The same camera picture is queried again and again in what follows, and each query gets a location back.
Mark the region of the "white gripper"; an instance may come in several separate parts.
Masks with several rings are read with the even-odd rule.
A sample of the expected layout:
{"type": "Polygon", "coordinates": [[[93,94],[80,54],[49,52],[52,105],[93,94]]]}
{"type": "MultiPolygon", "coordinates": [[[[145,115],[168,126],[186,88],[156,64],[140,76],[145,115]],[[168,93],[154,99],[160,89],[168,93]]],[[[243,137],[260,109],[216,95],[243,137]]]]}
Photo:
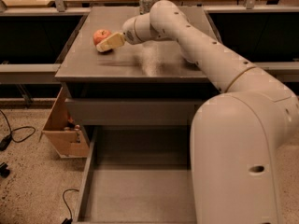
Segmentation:
{"type": "Polygon", "coordinates": [[[150,23],[150,14],[138,15],[127,20],[122,26],[122,33],[113,33],[96,45],[99,52],[106,52],[128,43],[141,44],[156,38],[156,31],[150,23]]]}

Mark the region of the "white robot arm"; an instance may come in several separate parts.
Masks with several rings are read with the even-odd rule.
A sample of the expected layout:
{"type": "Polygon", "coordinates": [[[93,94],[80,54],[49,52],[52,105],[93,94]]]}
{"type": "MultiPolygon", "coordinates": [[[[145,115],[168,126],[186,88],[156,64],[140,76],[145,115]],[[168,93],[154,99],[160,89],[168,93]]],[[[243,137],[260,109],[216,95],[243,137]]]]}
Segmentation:
{"type": "Polygon", "coordinates": [[[192,120],[190,152],[198,224],[283,224],[276,150],[299,124],[297,96],[283,83],[192,26],[161,0],[97,44],[100,52],[158,38],[177,42],[219,91],[192,120]]]}

